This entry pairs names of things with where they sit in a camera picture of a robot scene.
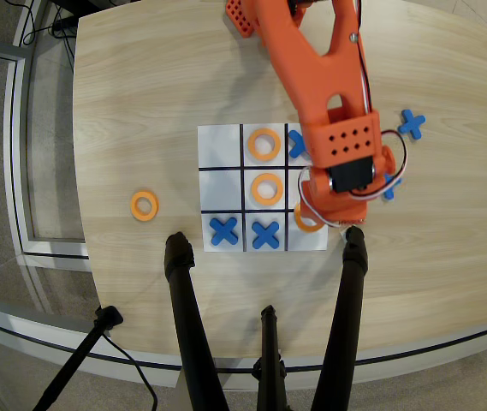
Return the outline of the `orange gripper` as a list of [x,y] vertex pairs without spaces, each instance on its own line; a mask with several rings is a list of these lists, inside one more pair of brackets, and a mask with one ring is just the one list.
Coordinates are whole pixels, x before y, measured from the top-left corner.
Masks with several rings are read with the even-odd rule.
[[300,219],[331,227],[360,223],[366,218],[367,203],[354,199],[351,191],[371,184],[371,165],[306,167],[300,172]]

